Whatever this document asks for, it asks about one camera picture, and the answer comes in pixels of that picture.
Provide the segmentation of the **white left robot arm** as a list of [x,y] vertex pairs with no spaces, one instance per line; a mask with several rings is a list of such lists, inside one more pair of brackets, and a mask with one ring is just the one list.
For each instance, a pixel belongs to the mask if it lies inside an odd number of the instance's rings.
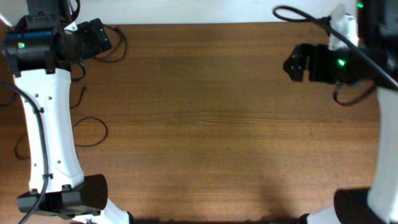
[[111,49],[104,25],[99,19],[77,24],[79,10],[68,1],[28,1],[27,10],[2,43],[30,146],[29,190],[18,197],[18,208],[25,219],[132,223],[109,199],[105,177],[83,173],[70,117],[71,67]]

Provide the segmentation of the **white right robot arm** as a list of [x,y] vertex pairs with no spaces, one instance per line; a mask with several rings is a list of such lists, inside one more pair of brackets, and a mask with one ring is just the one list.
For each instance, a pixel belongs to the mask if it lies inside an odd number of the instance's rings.
[[[363,139],[375,162],[368,187],[338,189],[330,206],[300,217],[300,223],[397,222],[397,2],[357,1],[356,13],[339,5],[329,15],[313,16],[292,6],[294,22],[310,22],[326,31],[327,44],[299,44],[284,62],[290,79],[333,85],[333,99],[354,106],[375,95],[379,128]],[[340,101],[341,89],[367,82],[357,98]]]

